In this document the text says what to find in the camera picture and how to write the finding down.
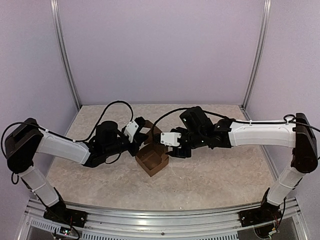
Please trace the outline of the brown cardboard paper box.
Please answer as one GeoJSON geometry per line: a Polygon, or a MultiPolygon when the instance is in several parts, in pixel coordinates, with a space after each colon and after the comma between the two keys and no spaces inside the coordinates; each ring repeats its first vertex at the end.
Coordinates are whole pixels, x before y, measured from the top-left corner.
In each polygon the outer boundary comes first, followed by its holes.
{"type": "Polygon", "coordinates": [[[144,128],[148,129],[146,135],[148,138],[143,142],[143,147],[135,155],[136,162],[150,176],[154,176],[169,163],[168,147],[165,145],[155,144],[152,140],[153,123],[146,120],[144,128]]]}

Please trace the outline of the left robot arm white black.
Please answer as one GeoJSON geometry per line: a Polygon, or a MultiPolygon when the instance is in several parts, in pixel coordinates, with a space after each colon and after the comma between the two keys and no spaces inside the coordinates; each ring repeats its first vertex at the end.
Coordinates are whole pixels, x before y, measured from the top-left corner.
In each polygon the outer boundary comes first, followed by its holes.
{"type": "Polygon", "coordinates": [[[119,157],[123,152],[134,157],[148,139],[148,135],[141,132],[145,123],[143,117],[137,117],[119,130],[116,122],[104,121],[96,126],[90,140],[76,141],[51,132],[39,126],[34,118],[28,118],[17,122],[18,127],[8,136],[2,135],[0,144],[8,168],[22,179],[47,211],[63,223],[70,218],[70,211],[59,192],[35,168],[35,154],[47,154],[95,168],[107,158],[119,157]]]}

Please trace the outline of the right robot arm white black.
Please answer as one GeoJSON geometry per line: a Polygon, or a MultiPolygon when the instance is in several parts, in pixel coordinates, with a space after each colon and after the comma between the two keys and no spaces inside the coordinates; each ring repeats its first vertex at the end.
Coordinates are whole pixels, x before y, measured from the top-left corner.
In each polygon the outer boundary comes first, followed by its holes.
{"type": "Polygon", "coordinates": [[[161,133],[158,141],[171,147],[167,154],[189,158],[192,150],[209,147],[280,146],[292,149],[292,160],[263,195],[259,207],[241,211],[243,226],[264,223],[282,216],[280,205],[302,178],[318,167],[317,139],[314,128],[303,113],[288,114],[276,121],[242,121],[226,116],[212,123],[201,107],[190,107],[180,116],[184,127],[161,133]]]}

